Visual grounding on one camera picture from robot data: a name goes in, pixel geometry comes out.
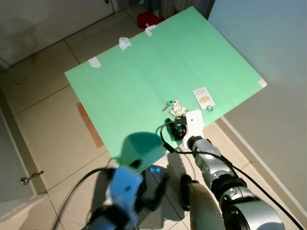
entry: tile floor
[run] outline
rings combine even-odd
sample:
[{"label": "tile floor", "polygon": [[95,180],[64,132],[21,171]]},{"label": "tile floor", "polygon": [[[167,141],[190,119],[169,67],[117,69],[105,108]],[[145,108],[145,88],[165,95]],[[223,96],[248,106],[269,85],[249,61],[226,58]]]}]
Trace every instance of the tile floor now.
[{"label": "tile floor", "polygon": [[[38,170],[45,171],[42,179],[48,190],[47,196],[28,207],[26,214],[1,223],[0,229],[8,229],[7,226],[10,229],[50,229],[71,187],[91,169],[108,164],[109,154],[104,146],[96,148],[78,113],[79,100],[64,72],[116,45],[120,36],[132,37],[140,33],[136,17],[142,11],[143,8],[135,6],[110,15],[0,74],[1,87],[23,138]],[[217,124],[210,124],[204,132],[234,165],[279,199]],[[183,172],[204,184],[193,157],[169,154],[155,165],[172,174],[170,186],[155,212],[141,213],[140,229],[190,229],[189,213],[178,202],[178,186]],[[150,193],[160,177],[146,173],[148,187],[153,188],[148,189]],[[91,210],[103,200],[105,185],[101,174],[82,184],[68,205],[59,229],[82,228]],[[267,200],[255,186],[249,182],[248,185]],[[285,215],[281,216],[287,229],[296,229]]]}]

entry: white tag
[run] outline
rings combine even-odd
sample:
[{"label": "white tag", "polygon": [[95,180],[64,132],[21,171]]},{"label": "white tag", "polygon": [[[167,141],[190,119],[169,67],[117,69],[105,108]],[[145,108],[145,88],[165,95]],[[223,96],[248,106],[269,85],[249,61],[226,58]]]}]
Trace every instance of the white tag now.
[{"label": "white tag", "polygon": [[262,88],[266,87],[268,84],[265,82],[264,79],[261,79],[260,81],[258,81],[258,84],[262,86]]},{"label": "white tag", "polygon": [[208,107],[212,107],[215,105],[206,87],[203,86],[199,89],[193,90],[193,94],[198,104],[201,106],[201,109],[207,109]]}]

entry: baseboard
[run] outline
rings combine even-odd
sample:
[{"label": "baseboard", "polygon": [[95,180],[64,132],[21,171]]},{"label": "baseboard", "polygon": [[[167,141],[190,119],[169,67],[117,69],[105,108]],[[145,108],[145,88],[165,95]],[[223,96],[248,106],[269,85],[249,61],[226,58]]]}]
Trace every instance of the baseboard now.
[{"label": "baseboard", "polygon": [[307,229],[307,211],[300,205],[298,200],[291,194],[291,192],[278,179],[273,171],[266,165],[266,163],[259,157],[256,151],[244,140],[244,138],[236,131],[236,129],[226,120],[221,117],[216,121],[217,125],[225,132],[229,139],[237,146],[237,148],[244,154],[249,162],[259,162],[253,164],[254,168],[271,186],[271,188],[278,194],[279,198],[287,205],[295,217],[301,222],[304,228]]}]

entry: green mat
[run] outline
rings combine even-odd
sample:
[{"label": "green mat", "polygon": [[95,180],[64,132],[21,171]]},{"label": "green mat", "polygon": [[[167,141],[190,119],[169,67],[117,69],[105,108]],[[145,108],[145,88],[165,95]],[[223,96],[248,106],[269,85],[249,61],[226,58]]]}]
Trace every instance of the green mat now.
[{"label": "green mat", "polygon": [[192,91],[205,86],[215,102],[203,110],[207,125],[262,89],[260,75],[194,8],[151,31],[124,52],[117,45],[96,56],[99,68],[84,62],[66,72],[111,156],[118,165],[141,159],[140,171],[165,154],[156,133],[174,118],[161,111],[166,101],[200,109]]}]

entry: door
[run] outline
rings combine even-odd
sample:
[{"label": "door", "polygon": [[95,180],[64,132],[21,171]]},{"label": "door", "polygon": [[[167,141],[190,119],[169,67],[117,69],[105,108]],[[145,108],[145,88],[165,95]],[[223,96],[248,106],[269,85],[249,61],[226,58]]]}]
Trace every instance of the door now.
[{"label": "door", "polygon": [[111,0],[5,1],[0,58],[12,65],[112,13]]},{"label": "door", "polygon": [[15,147],[2,111],[0,110],[0,220],[36,196],[30,182],[23,185],[22,177],[28,176],[19,152]]}]

